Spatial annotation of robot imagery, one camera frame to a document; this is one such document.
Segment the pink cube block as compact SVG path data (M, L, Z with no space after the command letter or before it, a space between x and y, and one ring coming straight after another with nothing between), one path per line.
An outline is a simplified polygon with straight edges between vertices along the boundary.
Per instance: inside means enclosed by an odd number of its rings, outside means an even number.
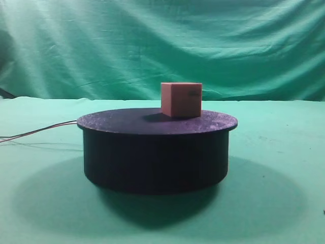
M174 118L201 116L202 87L191 82L161 83L161 112Z

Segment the black round turntable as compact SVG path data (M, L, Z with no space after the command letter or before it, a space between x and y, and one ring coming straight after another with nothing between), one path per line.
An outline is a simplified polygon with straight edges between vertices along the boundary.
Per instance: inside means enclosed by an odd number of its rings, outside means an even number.
M84 174L94 185L141 195L192 192L220 183L229 168L229 133L238 120L203 110L172 118L159 108L95 112L77 119Z

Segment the green cloth backdrop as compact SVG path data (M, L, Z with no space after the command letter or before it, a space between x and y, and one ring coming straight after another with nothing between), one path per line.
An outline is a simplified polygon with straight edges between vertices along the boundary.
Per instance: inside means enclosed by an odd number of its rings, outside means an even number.
M43 99L324 100L324 1L1 1L1 89Z

